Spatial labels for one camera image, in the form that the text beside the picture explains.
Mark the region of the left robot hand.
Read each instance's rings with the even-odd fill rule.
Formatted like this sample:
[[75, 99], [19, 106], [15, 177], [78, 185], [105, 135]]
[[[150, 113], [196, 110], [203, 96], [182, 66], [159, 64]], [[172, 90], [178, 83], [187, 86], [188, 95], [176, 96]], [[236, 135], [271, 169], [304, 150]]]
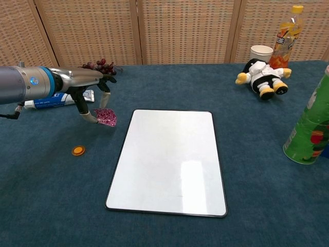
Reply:
[[51, 68], [50, 71], [61, 78], [61, 92], [71, 96], [80, 116], [88, 122], [97, 124], [99, 121], [89, 111], [83, 93], [88, 87], [96, 85], [102, 92], [99, 108], [103, 109], [106, 107], [111, 96], [111, 91], [107, 86], [107, 82], [116, 83], [116, 79], [112, 75], [103, 74], [97, 70], [79, 67], [56, 67]]

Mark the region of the orange juice bottle yellow cap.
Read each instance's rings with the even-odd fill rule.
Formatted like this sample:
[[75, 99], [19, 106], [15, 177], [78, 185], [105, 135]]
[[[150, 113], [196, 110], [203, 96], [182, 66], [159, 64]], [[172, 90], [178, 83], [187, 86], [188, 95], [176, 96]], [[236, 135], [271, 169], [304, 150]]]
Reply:
[[273, 54], [269, 60], [272, 68], [288, 68], [293, 46], [304, 26], [301, 16], [303, 9], [304, 6], [302, 5], [293, 5], [287, 18], [280, 24]]

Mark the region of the dark red grape bunch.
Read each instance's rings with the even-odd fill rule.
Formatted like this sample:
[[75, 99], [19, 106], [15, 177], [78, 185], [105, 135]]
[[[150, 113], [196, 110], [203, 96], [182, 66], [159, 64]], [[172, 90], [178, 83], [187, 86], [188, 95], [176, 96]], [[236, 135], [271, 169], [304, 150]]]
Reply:
[[82, 64], [81, 68], [97, 70], [105, 75], [115, 76], [117, 72], [123, 72], [123, 68], [117, 66], [114, 62], [107, 63], [105, 58], [96, 62], [87, 62]]

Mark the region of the white paper cup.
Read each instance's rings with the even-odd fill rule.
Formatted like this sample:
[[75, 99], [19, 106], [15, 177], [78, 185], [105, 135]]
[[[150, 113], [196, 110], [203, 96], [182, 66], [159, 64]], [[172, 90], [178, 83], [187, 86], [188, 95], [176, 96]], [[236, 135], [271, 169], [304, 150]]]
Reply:
[[259, 59], [265, 61], [266, 63], [269, 62], [271, 56], [273, 54], [273, 49], [269, 46], [265, 45], [253, 45], [250, 48], [250, 60], [251, 59]]

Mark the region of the pink patterned packet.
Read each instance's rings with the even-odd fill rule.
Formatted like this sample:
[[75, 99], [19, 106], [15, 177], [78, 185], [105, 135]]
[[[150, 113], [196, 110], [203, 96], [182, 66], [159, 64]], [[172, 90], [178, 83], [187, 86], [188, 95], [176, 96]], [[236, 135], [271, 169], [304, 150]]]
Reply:
[[117, 116], [112, 109], [94, 109], [98, 123], [110, 127], [117, 124]]

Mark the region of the green chips can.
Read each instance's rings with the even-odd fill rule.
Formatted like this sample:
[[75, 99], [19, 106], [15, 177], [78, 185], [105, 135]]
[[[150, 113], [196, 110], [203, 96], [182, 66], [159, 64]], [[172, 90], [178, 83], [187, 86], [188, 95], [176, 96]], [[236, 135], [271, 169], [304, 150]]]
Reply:
[[328, 144], [329, 65], [283, 145], [283, 152], [290, 160], [309, 165], [316, 161]]

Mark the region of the teal table cloth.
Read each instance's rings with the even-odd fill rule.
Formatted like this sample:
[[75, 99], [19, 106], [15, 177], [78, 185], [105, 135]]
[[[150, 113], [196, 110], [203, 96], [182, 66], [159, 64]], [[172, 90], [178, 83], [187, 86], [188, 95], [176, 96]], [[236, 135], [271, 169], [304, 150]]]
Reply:
[[[326, 67], [292, 62], [288, 93], [261, 101], [234, 83], [242, 64], [125, 66], [115, 128], [73, 105], [0, 118], [0, 247], [329, 247], [329, 159], [301, 165], [282, 149]], [[212, 113], [226, 217], [105, 208], [135, 109]]]

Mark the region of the woven folding screen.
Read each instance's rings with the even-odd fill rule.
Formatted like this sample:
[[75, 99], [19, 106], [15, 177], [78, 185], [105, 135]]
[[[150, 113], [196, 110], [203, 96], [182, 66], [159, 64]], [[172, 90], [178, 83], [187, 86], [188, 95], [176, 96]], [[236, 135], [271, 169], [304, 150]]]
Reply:
[[0, 65], [242, 63], [293, 5], [290, 59], [329, 62], [329, 0], [0, 0]]

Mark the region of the white board black rim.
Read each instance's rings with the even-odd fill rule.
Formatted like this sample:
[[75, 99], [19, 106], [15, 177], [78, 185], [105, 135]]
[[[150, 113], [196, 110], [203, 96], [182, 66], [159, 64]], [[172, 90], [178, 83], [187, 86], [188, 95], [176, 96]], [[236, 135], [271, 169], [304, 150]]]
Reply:
[[105, 207], [156, 214], [226, 216], [212, 113], [134, 110]]

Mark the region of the blue white toothpaste tube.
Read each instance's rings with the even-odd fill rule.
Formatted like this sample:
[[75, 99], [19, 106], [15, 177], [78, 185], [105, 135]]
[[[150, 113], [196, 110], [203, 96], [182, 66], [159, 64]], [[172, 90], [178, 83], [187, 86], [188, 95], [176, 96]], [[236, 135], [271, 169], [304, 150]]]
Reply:
[[46, 109], [62, 107], [65, 105], [75, 104], [72, 97], [67, 93], [55, 93], [52, 97], [44, 99], [35, 99], [25, 102], [25, 109]]

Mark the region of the black white plush penguin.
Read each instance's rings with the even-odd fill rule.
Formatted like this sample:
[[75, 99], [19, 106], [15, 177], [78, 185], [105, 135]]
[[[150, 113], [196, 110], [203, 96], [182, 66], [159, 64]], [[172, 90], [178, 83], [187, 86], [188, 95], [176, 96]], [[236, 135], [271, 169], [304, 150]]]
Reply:
[[237, 75], [235, 83], [250, 84], [251, 89], [262, 100], [269, 100], [275, 94], [283, 95], [288, 91], [288, 85], [281, 78], [289, 78], [290, 68], [272, 68], [267, 62], [253, 58], [250, 59], [243, 71]]

